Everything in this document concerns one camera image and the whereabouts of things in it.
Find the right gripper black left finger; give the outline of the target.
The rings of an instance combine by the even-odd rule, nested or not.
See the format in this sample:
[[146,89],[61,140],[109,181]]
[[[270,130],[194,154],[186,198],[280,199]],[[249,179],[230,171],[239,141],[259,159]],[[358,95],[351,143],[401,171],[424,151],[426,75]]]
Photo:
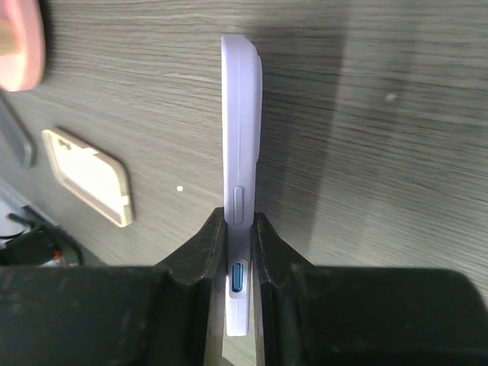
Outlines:
[[218,365],[226,224],[153,266],[1,265],[3,365]]

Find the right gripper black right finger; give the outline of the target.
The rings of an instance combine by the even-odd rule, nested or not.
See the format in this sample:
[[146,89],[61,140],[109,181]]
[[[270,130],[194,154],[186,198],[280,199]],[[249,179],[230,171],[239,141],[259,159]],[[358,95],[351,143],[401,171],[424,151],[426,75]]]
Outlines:
[[259,365],[485,365],[487,308],[445,268],[318,266],[252,228]]

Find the lilac phone case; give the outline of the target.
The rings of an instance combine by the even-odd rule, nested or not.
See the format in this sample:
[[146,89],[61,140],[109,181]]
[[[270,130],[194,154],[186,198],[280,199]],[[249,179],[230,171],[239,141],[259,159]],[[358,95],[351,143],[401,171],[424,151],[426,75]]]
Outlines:
[[[249,332],[252,225],[262,125],[262,61],[241,34],[221,38],[223,202],[226,223],[226,334]],[[231,289],[232,266],[244,264],[244,286]]]

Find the white-edged black phone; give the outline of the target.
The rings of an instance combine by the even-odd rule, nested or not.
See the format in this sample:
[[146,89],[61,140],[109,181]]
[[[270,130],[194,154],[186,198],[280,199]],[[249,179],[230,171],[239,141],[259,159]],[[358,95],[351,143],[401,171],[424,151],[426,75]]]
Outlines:
[[33,167],[37,158],[36,144],[3,92],[1,93],[1,133],[20,166],[24,169]]

